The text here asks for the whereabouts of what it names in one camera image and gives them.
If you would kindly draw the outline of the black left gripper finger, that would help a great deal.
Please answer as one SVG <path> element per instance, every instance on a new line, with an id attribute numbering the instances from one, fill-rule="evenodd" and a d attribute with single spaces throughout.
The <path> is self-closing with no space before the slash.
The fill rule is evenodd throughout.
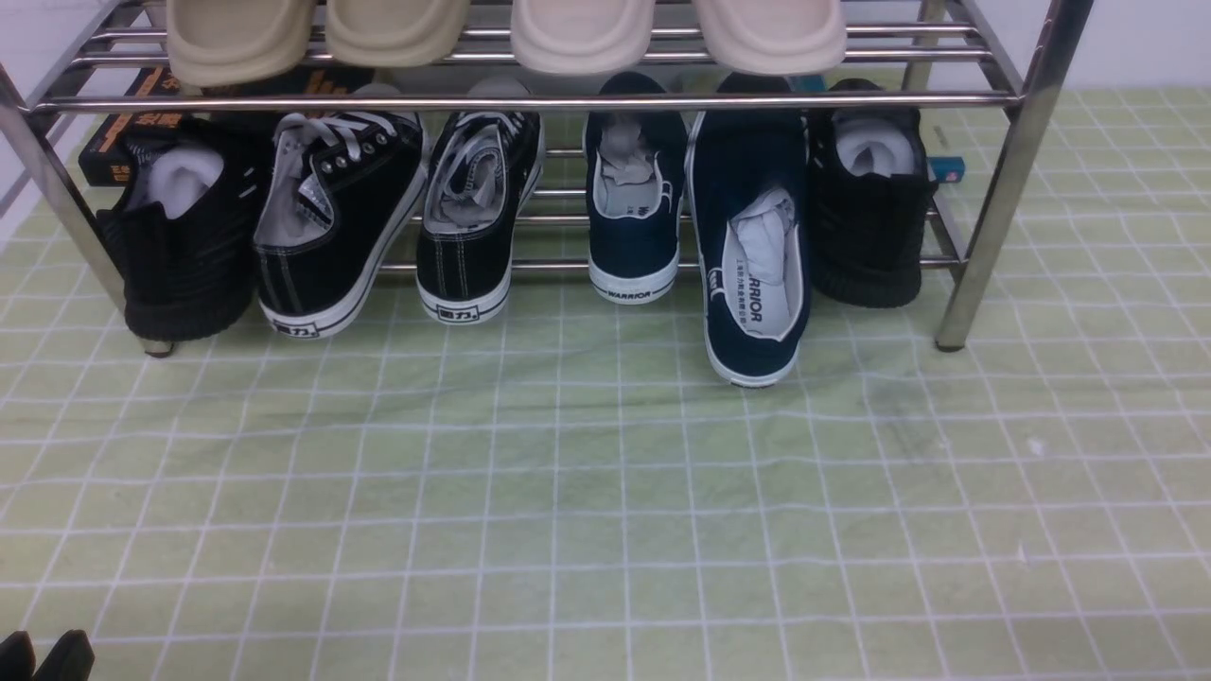
<path id="1" fill-rule="evenodd" d="M 33 673 L 34 681 L 88 681 L 94 669 L 94 647 L 86 631 L 69 630 L 57 639 Z"/>
<path id="2" fill-rule="evenodd" d="M 0 680 L 30 681 L 36 670 L 33 642 L 25 631 L 13 631 L 0 643 Z"/>

